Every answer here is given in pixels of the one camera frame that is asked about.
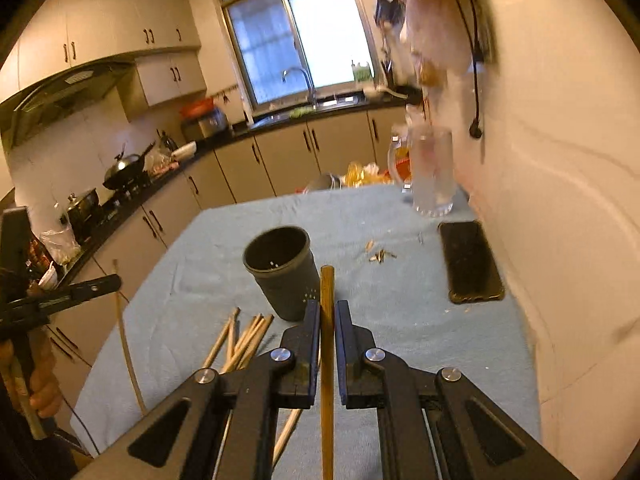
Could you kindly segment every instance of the hand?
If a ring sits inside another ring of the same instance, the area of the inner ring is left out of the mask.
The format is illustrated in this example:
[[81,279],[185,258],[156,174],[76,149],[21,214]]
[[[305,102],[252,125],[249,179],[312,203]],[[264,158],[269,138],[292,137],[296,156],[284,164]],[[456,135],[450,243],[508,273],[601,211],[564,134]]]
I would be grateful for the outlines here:
[[[29,333],[29,340],[35,364],[33,374],[31,374],[29,381],[31,391],[33,392],[30,398],[30,404],[31,407],[37,411],[40,418],[47,418],[55,415],[60,410],[63,402],[58,380],[53,374],[56,358],[53,355],[49,339],[43,330],[32,330]],[[9,394],[14,408],[18,412],[21,412],[14,380],[9,373],[13,358],[14,345],[12,342],[10,340],[0,342],[0,370],[2,370],[4,387]]]

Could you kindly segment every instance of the blue tablecloth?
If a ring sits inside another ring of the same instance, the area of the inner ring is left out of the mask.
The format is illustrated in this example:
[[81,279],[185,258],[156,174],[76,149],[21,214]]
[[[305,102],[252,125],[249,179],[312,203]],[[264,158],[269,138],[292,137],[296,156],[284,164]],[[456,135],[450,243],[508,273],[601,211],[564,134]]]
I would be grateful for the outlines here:
[[[460,193],[446,221],[474,215]],[[292,195],[203,211],[152,271],[125,311],[134,368],[148,408],[179,386],[209,352],[233,307],[241,328],[271,311],[242,265],[242,250],[268,228],[295,224],[311,237],[318,268],[335,267],[335,297],[348,300],[353,322],[369,328],[381,348],[409,366],[460,368],[533,437],[540,437],[538,394],[521,312],[505,300],[456,306],[436,230],[399,190],[372,186]],[[370,263],[368,240],[398,259]],[[260,352],[275,348],[290,324],[276,318]],[[214,367],[220,368],[224,351]],[[319,402],[303,413],[274,478],[319,478]],[[335,477],[379,480],[375,410],[347,411],[335,391]],[[140,418],[117,331],[107,339],[76,411],[104,450]],[[287,418],[281,412],[279,424]],[[86,448],[92,445],[73,419]]]

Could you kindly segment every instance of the dark gray cup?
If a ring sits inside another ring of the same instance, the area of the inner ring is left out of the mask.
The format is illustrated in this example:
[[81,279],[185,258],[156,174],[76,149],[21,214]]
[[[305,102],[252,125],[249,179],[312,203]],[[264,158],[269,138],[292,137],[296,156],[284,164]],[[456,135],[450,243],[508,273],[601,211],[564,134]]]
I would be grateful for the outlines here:
[[246,270],[285,321],[302,321],[306,300],[318,300],[320,276],[309,235],[296,226],[270,229],[255,237],[242,255]]

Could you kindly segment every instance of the smartphone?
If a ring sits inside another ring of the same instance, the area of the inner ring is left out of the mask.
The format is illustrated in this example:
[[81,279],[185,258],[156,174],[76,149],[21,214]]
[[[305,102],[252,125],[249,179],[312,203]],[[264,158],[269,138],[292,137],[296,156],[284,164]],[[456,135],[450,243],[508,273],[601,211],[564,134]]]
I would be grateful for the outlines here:
[[504,285],[480,222],[442,222],[438,226],[453,303],[504,299]]

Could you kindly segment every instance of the window frame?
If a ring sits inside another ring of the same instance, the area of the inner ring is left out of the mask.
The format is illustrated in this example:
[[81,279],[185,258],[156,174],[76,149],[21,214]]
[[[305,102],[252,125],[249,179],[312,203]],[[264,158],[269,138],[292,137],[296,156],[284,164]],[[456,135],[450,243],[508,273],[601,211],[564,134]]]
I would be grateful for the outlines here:
[[[274,109],[287,108],[287,107],[292,107],[298,104],[307,103],[308,102],[307,92],[302,91],[302,92],[296,92],[293,94],[288,94],[281,98],[277,98],[268,102],[258,104],[255,98],[254,88],[251,85],[251,80],[249,79],[249,74],[244,64],[244,59],[242,58],[242,53],[240,51],[240,46],[236,38],[236,32],[234,30],[233,22],[231,20],[231,16],[229,15],[229,7],[241,0],[218,0],[218,1],[220,2],[220,7],[222,8],[222,16],[224,18],[224,26],[226,28],[226,33],[228,34],[229,40],[231,42],[231,46],[234,50],[234,55],[236,56],[236,63],[238,64],[238,68],[240,69],[240,73],[242,75],[242,82],[244,84],[246,94],[248,95],[251,101],[250,105],[252,108],[253,115],[258,116],[261,114],[265,114]],[[296,22],[293,17],[293,12],[291,10],[289,0],[282,0],[282,3],[284,4],[284,9],[289,19],[289,27],[291,28],[291,31],[293,33],[294,46],[296,48],[296,51],[298,52],[298,56],[302,60],[302,68],[305,68],[309,72],[309,75],[311,76],[311,72],[309,71],[309,66],[306,61],[305,52],[302,47],[302,40],[300,40],[300,33],[298,31],[298,28],[296,27]],[[367,15],[364,11],[364,4],[362,3],[362,0],[355,0],[355,3],[356,3],[356,8],[358,9],[358,14],[360,15],[360,22],[362,24],[364,35],[367,40],[367,46],[369,48],[369,55],[371,57],[371,62],[372,62],[371,69],[373,71],[373,77],[375,80],[378,80],[380,78],[380,70],[378,69],[380,62],[378,60],[376,43],[374,41],[374,37],[369,25],[369,20],[367,19]],[[319,98],[324,98],[324,97],[329,97],[336,94],[343,94],[351,91],[356,91],[357,89],[358,89],[357,83],[355,81],[349,81],[349,82],[334,84],[330,86],[323,86],[317,89],[317,93]]]

